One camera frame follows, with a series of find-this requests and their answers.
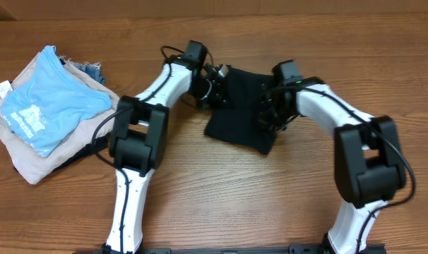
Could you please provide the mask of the black t-shirt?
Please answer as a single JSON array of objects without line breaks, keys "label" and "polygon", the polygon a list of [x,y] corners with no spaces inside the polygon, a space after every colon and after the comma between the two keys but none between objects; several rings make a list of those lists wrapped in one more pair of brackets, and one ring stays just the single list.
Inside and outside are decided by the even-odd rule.
[{"label": "black t-shirt", "polygon": [[263,155],[269,154],[276,133],[258,126],[258,106],[263,92],[262,85],[272,81],[271,75],[250,73],[230,66],[226,85],[231,105],[213,111],[204,134],[217,140],[250,147]]}]

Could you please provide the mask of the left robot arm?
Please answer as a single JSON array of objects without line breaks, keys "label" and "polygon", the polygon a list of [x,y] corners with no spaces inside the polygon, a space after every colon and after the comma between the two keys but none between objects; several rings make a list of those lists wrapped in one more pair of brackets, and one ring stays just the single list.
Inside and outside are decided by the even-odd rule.
[{"label": "left robot arm", "polygon": [[112,228],[102,253],[140,253],[143,213],[148,186],[160,166],[167,147],[170,109],[180,97],[194,97],[196,108],[228,107],[228,73],[225,65],[206,63],[212,56],[207,47],[189,41],[184,51],[165,56],[162,72],[142,93],[123,96],[113,122],[109,155],[117,178]]}]

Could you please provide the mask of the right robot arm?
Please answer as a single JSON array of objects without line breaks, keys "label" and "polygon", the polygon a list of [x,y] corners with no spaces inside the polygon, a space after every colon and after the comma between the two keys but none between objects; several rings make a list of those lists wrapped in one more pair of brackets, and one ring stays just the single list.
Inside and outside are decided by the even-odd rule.
[{"label": "right robot arm", "polygon": [[293,245],[290,253],[385,253],[367,244],[380,211],[396,206],[393,198],[406,185],[405,161],[394,120],[354,108],[316,76],[304,78],[293,60],[272,69],[262,86],[259,125],[283,129],[297,116],[315,121],[333,139],[336,188],[342,198],[335,223],[320,245]]}]

